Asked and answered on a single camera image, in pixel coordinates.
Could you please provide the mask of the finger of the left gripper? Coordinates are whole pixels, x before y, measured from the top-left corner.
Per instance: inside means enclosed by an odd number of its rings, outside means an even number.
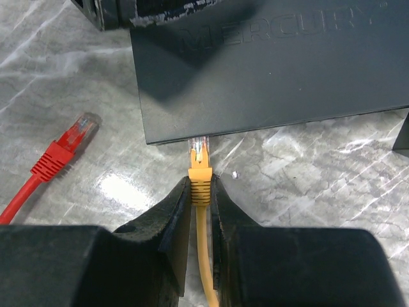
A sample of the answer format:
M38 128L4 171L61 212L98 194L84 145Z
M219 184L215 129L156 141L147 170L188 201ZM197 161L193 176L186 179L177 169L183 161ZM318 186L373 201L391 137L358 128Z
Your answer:
M200 29L240 22L256 11L255 1L72 1L100 31Z

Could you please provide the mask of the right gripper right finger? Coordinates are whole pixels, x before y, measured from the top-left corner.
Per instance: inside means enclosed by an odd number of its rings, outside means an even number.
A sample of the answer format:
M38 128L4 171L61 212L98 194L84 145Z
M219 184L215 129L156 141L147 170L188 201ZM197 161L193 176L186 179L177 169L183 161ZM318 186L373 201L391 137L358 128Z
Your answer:
M221 306L404 306L375 236L361 228L266 227L211 181L213 286Z

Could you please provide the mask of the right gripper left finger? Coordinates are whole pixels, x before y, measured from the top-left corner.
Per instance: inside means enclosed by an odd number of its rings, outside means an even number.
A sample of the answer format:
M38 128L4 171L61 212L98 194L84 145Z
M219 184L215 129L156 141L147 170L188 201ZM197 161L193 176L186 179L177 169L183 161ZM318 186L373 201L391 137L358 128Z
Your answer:
M111 232L1 227L2 306L177 306L185 292L190 180Z

